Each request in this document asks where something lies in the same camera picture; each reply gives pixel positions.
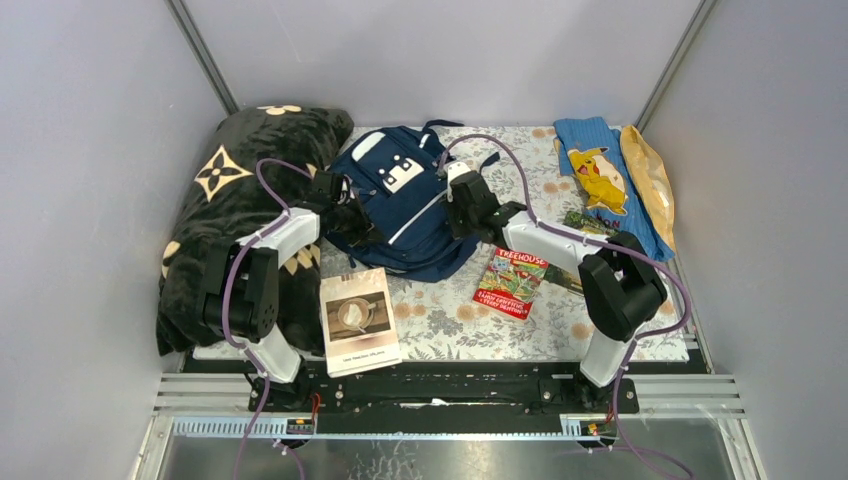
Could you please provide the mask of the navy blue student backpack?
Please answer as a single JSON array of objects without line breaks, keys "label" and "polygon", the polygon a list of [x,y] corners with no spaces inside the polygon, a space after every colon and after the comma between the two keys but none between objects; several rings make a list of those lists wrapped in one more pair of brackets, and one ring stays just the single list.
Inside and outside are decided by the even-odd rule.
[{"label": "navy blue student backpack", "polygon": [[371,230],[329,232],[325,239],[368,268],[382,267],[404,279],[436,283],[456,273],[473,255],[479,238],[455,239],[442,199],[447,183],[437,174],[445,151],[430,120],[421,129],[383,127],[362,135],[330,165],[351,181]]}]

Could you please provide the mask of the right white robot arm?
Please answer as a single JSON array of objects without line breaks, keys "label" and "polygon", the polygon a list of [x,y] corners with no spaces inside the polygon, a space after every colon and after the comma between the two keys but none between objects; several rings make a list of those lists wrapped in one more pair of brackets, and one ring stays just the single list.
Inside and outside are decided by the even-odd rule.
[{"label": "right white robot arm", "polygon": [[573,386],[575,402],[597,412],[613,398],[612,382],[622,369],[636,332],[651,320],[668,293],[638,239],[619,232],[600,237],[548,224],[518,202],[502,204],[482,175],[449,173],[444,203],[452,234],[478,236],[512,253],[527,254],[578,277],[595,331]]}]

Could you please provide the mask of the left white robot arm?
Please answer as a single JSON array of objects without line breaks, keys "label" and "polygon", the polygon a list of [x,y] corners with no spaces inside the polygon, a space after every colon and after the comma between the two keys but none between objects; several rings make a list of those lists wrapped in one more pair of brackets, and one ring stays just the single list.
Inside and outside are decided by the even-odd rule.
[{"label": "left white robot arm", "polygon": [[277,325],[283,264],[322,234],[353,243],[381,241],[359,199],[360,189],[341,173],[317,172],[304,199],[282,202],[271,222],[209,249],[196,302],[198,323],[242,352],[258,374],[273,382],[272,398],[288,411],[309,401],[310,385],[299,377],[301,355]]}]

